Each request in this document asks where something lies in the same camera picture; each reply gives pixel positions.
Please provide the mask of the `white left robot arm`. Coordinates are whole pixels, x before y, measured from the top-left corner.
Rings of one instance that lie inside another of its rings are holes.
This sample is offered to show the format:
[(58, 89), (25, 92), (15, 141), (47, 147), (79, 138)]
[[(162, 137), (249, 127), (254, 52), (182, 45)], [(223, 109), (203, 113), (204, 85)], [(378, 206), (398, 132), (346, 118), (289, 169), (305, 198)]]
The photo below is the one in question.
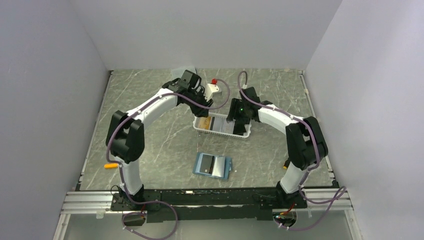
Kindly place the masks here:
[(144, 185), (137, 160), (145, 150), (145, 130), (165, 112), (186, 104), (196, 117), (206, 117), (213, 104), (213, 94), (220, 92), (217, 81), (201, 84), (201, 77), (185, 70), (180, 78), (168, 81), (140, 106), (127, 112), (116, 111), (106, 137), (106, 160), (117, 163), (120, 188), (126, 193), (124, 204), (131, 210), (144, 203)]

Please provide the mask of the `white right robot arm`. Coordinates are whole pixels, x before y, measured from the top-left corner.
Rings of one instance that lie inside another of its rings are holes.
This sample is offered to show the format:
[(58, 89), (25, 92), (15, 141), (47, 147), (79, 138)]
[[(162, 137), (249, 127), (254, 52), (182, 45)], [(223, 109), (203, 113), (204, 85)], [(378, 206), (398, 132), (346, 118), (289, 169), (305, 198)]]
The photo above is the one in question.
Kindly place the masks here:
[(318, 167), (328, 155), (328, 146), (318, 120), (299, 117), (286, 112), (269, 101), (260, 101), (254, 87), (240, 89), (240, 99), (231, 100), (228, 121), (243, 124), (254, 120), (269, 125), (285, 134), (288, 154), (286, 173), (277, 184), (276, 203), (287, 208), (295, 201), (295, 194), (306, 181), (305, 174)]

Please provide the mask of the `white plastic basket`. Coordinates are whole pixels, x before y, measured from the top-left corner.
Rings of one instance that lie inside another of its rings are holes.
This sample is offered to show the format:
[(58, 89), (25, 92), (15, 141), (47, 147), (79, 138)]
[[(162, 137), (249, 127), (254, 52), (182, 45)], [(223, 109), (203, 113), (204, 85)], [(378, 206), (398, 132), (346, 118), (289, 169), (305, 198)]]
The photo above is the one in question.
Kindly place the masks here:
[(246, 139), (251, 134), (252, 124), (249, 122), (242, 127), (239, 121), (227, 121), (226, 114), (210, 112), (207, 117), (195, 116), (192, 126), (202, 133)]

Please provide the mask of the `blue card holder wallet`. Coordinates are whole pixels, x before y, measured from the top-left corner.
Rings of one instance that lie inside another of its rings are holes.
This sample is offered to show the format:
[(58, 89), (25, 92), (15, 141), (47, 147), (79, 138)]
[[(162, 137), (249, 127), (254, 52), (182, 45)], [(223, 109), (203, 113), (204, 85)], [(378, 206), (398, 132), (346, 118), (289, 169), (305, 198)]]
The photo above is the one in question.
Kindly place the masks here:
[(229, 156), (198, 152), (192, 173), (213, 179), (228, 180), (232, 166), (232, 158)]

